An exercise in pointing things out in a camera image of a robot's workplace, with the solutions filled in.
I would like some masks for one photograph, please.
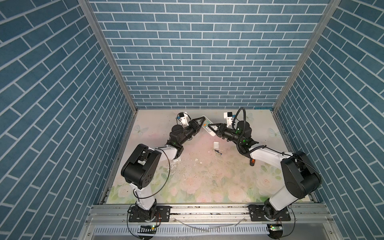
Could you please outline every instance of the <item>floral tablecloth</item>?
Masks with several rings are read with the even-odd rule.
[[[187,112],[192,118],[206,115],[212,122],[224,122],[224,111]],[[107,204],[131,204],[136,201],[129,184],[120,175],[121,168],[139,143],[150,147],[163,146],[179,112],[139,110]],[[254,140],[287,151],[270,111],[247,110],[247,121]],[[219,142],[223,155],[212,150],[214,141]],[[258,160],[255,166],[250,166],[249,159],[237,152],[234,143],[213,137],[204,129],[183,146],[180,158],[171,160],[167,184],[155,195],[158,203],[263,202],[284,185],[280,169]],[[164,184],[168,171],[168,162],[160,162],[150,184],[152,192]]]

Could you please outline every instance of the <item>black mounting plate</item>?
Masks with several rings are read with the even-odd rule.
[[[263,210],[264,205],[248,205],[249,215],[251,216],[251,221],[253,222],[262,222],[262,221],[272,221],[275,222],[276,219],[268,219],[265,217]],[[288,213],[287,207],[283,208],[279,214],[281,221],[290,221],[291,217]]]
[[[156,206],[156,212],[160,213],[162,222],[169,222],[170,206]],[[145,222],[145,219],[139,217],[139,207],[132,206],[131,214],[129,215],[129,222]]]

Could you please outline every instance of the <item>remote control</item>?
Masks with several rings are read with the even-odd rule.
[[[211,136],[215,136],[216,134],[208,127],[208,124],[211,124],[213,122],[211,122],[211,120],[209,120],[206,116],[203,115],[203,117],[205,117],[205,122],[203,123],[203,128],[209,133],[211,134]]]

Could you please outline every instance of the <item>metal corner post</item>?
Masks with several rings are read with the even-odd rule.
[[[308,40],[307,45],[305,46],[303,53],[300,55],[297,60],[296,65],[293,67],[290,76],[288,77],[287,82],[285,83],[283,89],[281,90],[280,95],[278,96],[275,104],[273,105],[273,111],[276,112],[280,105],[282,104],[285,96],[288,94],[289,89],[295,82],[299,72],[303,68],[305,62],[307,61],[309,55],[311,54],[313,48],[315,47],[317,41],[319,40],[321,34],[323,33],[325,27],[327,26],[329,20],[331,19],[333,13],[336,11],[337,6],[339,6],[341,0],[330,0],[327,7],[324,10],[323,15],[320,18],[319,23],[316,25],[311,37]]]
[[[96,15],[92,10],[91,4],[89,3],[89,0],[78,0],[80,7],[82,11],[84,12],[85,18],[88,20],[89,25],[91,26],[91,29],[93,33],[95,34],[95,37],[100,44],[101,50],[103,51],[116,79],[119,83],[124,96],[126,97],[128,104],[131,106],[132,111],[134,113],[137,112],[137,108],[135,105],[135,102],[133,101],[128,89],[127,85],[124,82],[123,76],[118,68],[118,65],[115,61],[115,58],[113,57],[113,54],[111,52],[111,49],[108,46],[107,40],[104,37],[104,34],[100,28],[100,25],[96,19]]]

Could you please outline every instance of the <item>brick wallpaper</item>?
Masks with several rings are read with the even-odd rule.
[[[77,0],[0,1],[0,239],[73,239],[132,111]]]
[[[281,108],[344,239],[384,239],[384,1],[342,0]]]
[[[270,109],[328,1],[91,3],[139,108]]]

